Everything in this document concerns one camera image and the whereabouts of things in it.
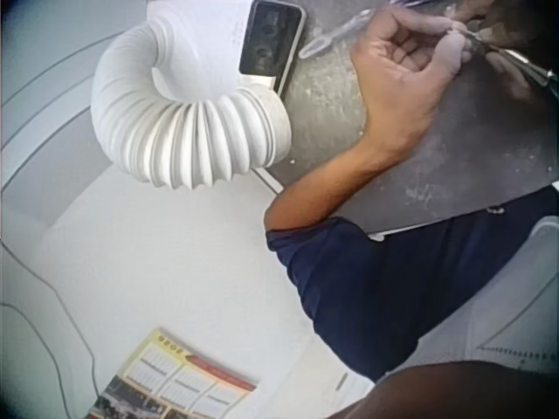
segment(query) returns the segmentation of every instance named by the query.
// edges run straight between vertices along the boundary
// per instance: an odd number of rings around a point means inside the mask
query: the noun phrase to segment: black cable
[[[66,401],[66,393],[64,392],[64,387],[62,386],[62,374],[60,373],[59,364],[56,362],[56,358],[54,358],[54,354],[52,353],[52,350],[49,348],[49,346],[46,344],[45,339],[43,339],[43,336],[41,336],[41,333],[38,332],[35,325],[33,325],[33,323],[25,315],[25,313],[22,312],[21,310],[19,310],[16,306],[13,306],[12,304],[4,303],[2,301],[0,301],[0,306],[5,307],[5,308],[10,308],[11,310],[13,310],[17,314],[19,314],[22,317],[22,319],[24,319],[27,322],[27,324],[29,325],[31,330],[37,335],[38,339],[41,342],[41,345],[43,345],[46,352],[51,357],[52,364],[54,364],[54,369],[56,369],[56,376],[59,380],[60,395],[62,396],[62,404],[64,405],[64,411],[66,413],[66,417],[68,419],[74,419],[74,418],[72,418],[72,415],[70,415],[70,411],[68,410],[68,403]]]
[[[95,378],[95,365],[96,365],[97,360],[95,359],[95,355],[93,354],[93,351],[92,351],[91,347],[87,343],[86,338],[84,337],[83,333],[81,332],[78,325],[76,324],[76,321],[73,319],[72,315],[70,314],[70,311],[68,310],[68,307],[66,306],[66,303],[60,297],[59,292],[56,290],[56,288],[54,288],[54,286],[51,285],[51,283],[49,283],[47,280],[41,278],[33,269],[31,269],[20,258],[18,258],[4,241],[2,241],[2,247],[6,250],[6,252],[22,268],[24,268],[27,272],[29,272],[30,275],[32,275],[36,280],[38,280],[39,282],[44,284],[47,288],[49,288],[54,293],[54,295],[56,296],[56,299],[59,301],[60,305],[62,306],[62,309],[64,310],[64,313],[66,314],[66,317],[70,320],[70,323],[72,323],[72,326],[73,326],[74,330],[78,334],[80,340],[82,341],[82,343],[86,347],[87,352],[89,353],[89,356],[91,357],[91,379],[92,379],[92,383],[93,383],[93,389],[95,390],[95,395],[97,396],[97,399],[99,399],[100,393],[99,393],[99,388],[97,386],[97,379]]]

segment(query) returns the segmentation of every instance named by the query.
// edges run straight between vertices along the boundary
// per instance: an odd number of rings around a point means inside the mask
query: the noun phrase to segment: white wall
[[[154,189],[111,168],[46,232],[28,263],[59,289],[92,342],[101,386],[149,331],[164,326],[260,381],[231,419],[262,409],[312,336],[296,291],[265,246],[261,220],[272,198],[255,176],[192,194]],[[3,299],[24,308],[64,354],[61,360],[74,366],[65,380],[85,390],[72,401],[83,415],[94,400],[86,353],[67,339],[73,336],[67,322],[52,317],[59,309],[44,287],[7,279]],[[19,320],[6,321],[15,327]],[[10,324],[4,330],[19,336]],[[21,359],[21,347],[4,350],[12,362],[44,365]],[[40,392],[46,379],[16,388],[14,367],[5,371],[11,392]],[[39,407],[27,409],[27,417],[49,417]]]
[[[11,182],[3,191],[3,224],[17,222],[11,214],[29,217],[35,237],[108,167],[87,112],[93,74],[114,35],[145,19],[146,3],[14,4],[2,28],[2,185]],[[20,250],[36,243],[30,235],[4,229]]]

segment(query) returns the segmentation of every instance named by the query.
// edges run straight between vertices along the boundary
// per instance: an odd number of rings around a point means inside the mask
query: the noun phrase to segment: gray work surface
[[[303,44],[382,3],[291,1],[308,14]],[[320,57],[295,62],[284,98],[293,147],[269,169],[284,187],[359,136],[364,111],[349,60],[354,39],[342,40]],[[557,179],[553,112],[552,106],[535,111],[509,99],[485,60],[474,60],[450,87],[412,158],[375,179],[339,215],[367,232],[393,230],[481,210],[550,185]]]

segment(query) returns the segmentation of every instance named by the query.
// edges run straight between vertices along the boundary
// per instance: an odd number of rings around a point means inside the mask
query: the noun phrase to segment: person
[[[557,417],[554,189],[381,243],[333,216],[422,140],[470,58],[463,28],[380,9],[351,55],[367,111],[361,138],[265,215],[268,246],[314,330],[376,383],[335,419]]]

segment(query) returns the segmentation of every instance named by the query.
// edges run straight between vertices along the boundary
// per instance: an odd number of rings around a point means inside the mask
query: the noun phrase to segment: hand
[[[446,15],[464,23],[481,19],[479,35],[485,42],[502,48],[531,45],[530,58],[550,65],[546,58],[554,54],[553,42],[549,42],[553,34],[546,31],[549,27],[553,30],[553,22],[546,23],[544,16],[556,16],[554,3],[555,0],[461,0]],[[489,52],[486,58],[514,99],[537,104],[531,85],[517,67],[497,52]]]
[[[533,0],[461,0],[447,17],[463,23],[480,20],[480,37],[502,48],[522,48],[542,34]]]
[[[471,55],[447,17],[387,7],[373,17],[351,58],[367,111],[356,145],[373,160],[403,160],[429,129],[445,89]]]

